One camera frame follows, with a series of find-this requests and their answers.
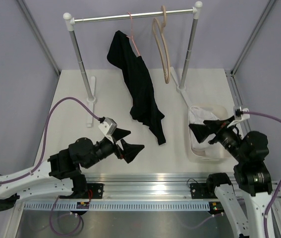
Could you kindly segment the beige wooden hanger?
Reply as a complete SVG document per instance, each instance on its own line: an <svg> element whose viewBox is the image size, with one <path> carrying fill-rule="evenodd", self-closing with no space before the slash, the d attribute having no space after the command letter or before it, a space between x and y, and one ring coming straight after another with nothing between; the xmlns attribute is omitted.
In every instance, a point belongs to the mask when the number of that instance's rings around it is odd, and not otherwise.
<svg viewBox="0 0 281 238"><path fill-rule="evenodd" d="M169 59L168 45L164 36L164 29L167 25L167 11L164 5L161 6L161 11L163 13L163 21L160 22L157 17L154 17L152 21L152 33L155 38L159 55L161 58L165 84L169 84L171 65Z"/></svg>

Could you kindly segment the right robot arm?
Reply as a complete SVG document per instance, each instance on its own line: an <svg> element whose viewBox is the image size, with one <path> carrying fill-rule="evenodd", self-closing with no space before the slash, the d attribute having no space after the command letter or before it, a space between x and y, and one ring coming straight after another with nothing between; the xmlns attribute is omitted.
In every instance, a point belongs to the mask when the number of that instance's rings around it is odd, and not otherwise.
<svg viewBox="0 0 281 238"><path fill-rule="evenodd" d="M225 173L210 174L206 192L217 197L223 206L236 238L274 238L272 213L272 180L264 159L268 155L267 136L250 131L239 134L236 125L250 118L249 114L232 116L225 120L205 120L202 124L191 123L190 130L199 143L210 135L209 144L220 143L236 160L234 177L241 190L247 211L244 212L235 197L232 183Z"/></svg>

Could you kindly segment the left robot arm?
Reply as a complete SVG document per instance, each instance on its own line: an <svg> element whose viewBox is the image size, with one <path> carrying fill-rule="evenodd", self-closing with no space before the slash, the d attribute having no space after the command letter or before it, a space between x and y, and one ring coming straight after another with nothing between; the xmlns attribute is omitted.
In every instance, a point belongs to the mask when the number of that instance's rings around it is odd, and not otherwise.
<svg viewBox="0 0 281 238"><path fill-rule="evenodd" d="M123 138L119 141L120 145L104 137L93 143L91 139L81 137L68 148L51 155L38 167L0 175L0 212L33 198L92 197L93 191L81 171L82 168L88 169L110 155L131 163L145 148L144 145L129 144Z"/></svg>

